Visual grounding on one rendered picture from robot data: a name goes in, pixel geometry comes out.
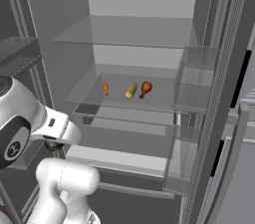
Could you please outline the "grey fridge drawer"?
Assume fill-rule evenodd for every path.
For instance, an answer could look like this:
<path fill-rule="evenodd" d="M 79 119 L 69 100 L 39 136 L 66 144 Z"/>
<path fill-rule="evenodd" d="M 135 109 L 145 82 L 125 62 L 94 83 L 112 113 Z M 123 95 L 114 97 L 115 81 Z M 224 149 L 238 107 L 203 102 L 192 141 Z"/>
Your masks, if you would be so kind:
<path fill-rule="evenodd" d="M 172 150 L 173 129 L 149 125 L 148 132 L 83 126 L 83 137 L 66 158 L 99 168 L 105 190 L 173 199 L 162 181 Z"/>

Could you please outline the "grey right fridge door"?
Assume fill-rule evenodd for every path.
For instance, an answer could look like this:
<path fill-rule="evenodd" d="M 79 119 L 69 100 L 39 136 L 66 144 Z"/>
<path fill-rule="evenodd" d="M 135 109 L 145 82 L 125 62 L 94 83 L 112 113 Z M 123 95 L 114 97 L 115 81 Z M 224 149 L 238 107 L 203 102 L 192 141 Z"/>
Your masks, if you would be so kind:
<path fill-rule="evenodd" d="M 234 126 L 227 162 L 216 194 L 223 195 L 236 164 L 249 109 L 230 107 L 255 18 L 252 0 L 218 0 L 211 43 L 220 49 L 181 224 L 199 224 L 218 145 L 227 124 Z"/>

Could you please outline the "clear door bin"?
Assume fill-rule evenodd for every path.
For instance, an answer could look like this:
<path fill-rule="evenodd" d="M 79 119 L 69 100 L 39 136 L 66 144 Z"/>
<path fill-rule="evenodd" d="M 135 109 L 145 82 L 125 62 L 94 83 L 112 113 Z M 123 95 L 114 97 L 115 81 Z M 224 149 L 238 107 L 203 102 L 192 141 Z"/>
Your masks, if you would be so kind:
<path fill-rule="evenodd" d="M 15 162 L 8 166 L 8 169 L 26 170 L 30 164 L 43 159 L 46 154 L 43 140 L 30 141 L 25 151 Z"/>
<path fill-rule="evenodd" d="M 183 50 L 173 85 L 176 112 L 206 113 L 218 55 L 218 49 L 204 46 Z"/>
<path fill-rule="evenodd" d="M 196 160 L 201 130 L 175 125 L 164 169 L 164 191 L 186 196 L 189 191 L 192 171 Z"/>
<path fill-rule="evenodd" d="M 0 68 L 17 58 L 35 59 L 41 55 L 37 38 L 11 37 L 0 43 Z"/>

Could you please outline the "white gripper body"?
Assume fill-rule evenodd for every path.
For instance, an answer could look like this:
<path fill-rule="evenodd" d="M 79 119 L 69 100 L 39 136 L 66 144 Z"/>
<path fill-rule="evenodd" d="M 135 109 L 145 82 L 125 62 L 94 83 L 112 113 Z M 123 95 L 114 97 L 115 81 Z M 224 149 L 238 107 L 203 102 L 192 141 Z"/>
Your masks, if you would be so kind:
<path fill-rule="evenodd" d="M 59 121 L 59 137 L 58 141 L 61 143 L 74 144 L 80 143 L 82 133 L 79 128 L 69 120 L 67 116 L 64 116 Z"/>

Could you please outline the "glass fridge shelf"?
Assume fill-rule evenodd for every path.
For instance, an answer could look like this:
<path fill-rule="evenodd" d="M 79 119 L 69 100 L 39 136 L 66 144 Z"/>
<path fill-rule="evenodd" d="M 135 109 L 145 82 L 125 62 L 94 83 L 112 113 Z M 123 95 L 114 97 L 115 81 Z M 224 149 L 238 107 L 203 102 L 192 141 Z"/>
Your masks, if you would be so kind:
<path fill-rule="evenodd" d="M 173 112 L 175 75 L 176 69 L 94 64 L 68 94 L 66 102 Z M 152 83 L 152 89 L 141 99 L 141 85 L 145 81 Z M 108 96 L 102 89 L 103 82 L 108 83 Z M 132 99 L 127 100 L 125 92 L 131 84 L 137 84 L 137 89 Z"/>
<path fill-rule="evenodd" d="M 79 105 L 74 114 L 84 125 L 128 132 L 165 136 L 174 130 L 173 114 L 134 109 Z"/>
<path fill-rule="evenodd" d="M 54 42 L 182 49 L 198 45 L 189 18 L 90 15 L 53 39 Z"/>

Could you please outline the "green yellow cucumber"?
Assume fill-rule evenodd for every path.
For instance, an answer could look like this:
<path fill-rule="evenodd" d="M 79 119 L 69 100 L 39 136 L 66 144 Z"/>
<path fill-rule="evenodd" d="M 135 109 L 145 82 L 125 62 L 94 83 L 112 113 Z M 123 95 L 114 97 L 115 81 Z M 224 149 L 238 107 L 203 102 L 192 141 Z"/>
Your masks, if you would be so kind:
<path fill-rule="evenodd" d="M 127 100 L 131 100 L 132 97 L 134 96 L 135 92 L 136 92 L 136 89 L 137 89 L 137 84 L 131 84 L 131 85 L 127 88 L 127 90 L 126 90 L 126 92 L 125 92 L 125 98 L 126 98 Z"/>

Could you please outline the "grey left fridge door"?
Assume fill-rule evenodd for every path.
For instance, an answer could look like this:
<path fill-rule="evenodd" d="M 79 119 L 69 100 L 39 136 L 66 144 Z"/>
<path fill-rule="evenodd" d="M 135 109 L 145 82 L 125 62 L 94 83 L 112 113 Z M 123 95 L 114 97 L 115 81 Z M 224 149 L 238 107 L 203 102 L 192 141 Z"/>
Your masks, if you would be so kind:
<path fill-rule="evenodd" d="M 0 43 L 11 37 L 37 38 L 28 0 L 0 0 Z M 23 83 L 43 104 L 50 106 L 47 77 L 42 54 L 35 59 L 17 58 L 0 68 L 0 75 L 10 75 Z M 45 157 L 51 155 L 46 149 Z M 36 202 L 39 187 L 34 162 L 26 170 L 0 170 L 0 209 L 10 216 L 14 224 L 25 224 Z"/>

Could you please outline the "large brown chicken drumstick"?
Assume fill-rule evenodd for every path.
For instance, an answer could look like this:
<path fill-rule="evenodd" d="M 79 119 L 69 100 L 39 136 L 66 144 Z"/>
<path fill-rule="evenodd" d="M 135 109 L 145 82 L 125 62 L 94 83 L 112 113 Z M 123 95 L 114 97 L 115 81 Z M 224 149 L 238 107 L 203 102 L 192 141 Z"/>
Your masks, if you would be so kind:
<path fill-rule="evenodd" d="M 149 82 L 149 81 L 143 82 L 142 85 L 141 85 L 141 94 L 139 95 L 139 97 L 140 97 L 141 99 L 143 99 L 144 96 L 145 96 L 148 92 L 151 91 L 151 89 L 152 89 L 152 83 L 151 83 L 151 82 Z"/>

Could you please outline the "grey fridge door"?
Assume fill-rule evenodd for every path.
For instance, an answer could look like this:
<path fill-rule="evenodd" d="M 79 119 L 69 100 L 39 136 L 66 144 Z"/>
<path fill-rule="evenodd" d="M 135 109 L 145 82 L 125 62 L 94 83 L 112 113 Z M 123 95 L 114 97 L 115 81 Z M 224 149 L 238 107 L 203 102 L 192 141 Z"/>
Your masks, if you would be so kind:
<path fill-rule="evenodd" d="M 234 126 L 227 162 L 216 194 L 223 195 L 236 164 L 249 109 L 230 107 L 255 18 L 252 0 L 218 0 L 211 43 L 220 49 L 181 224 L 199 224 L 218 145 L 227 124 Z"/>
<path fill-rule="evenodd" d="M 0 43 L 11 37 L 37 38 L 28 0 L 0 0 Z M 0 75 L 10 75 L 23 83 L 43 104 L 50 106 L 47 77 L 42 54 L 35 59 L 17 58 L 0 68 Z M 45 157 L 51 155 L 46 149 Z M 10 216 L 14 224 L 25 224 L 36 202 L 39 187 L 34 162 L 26 170 L 0 170 L 0 209 Z"/>

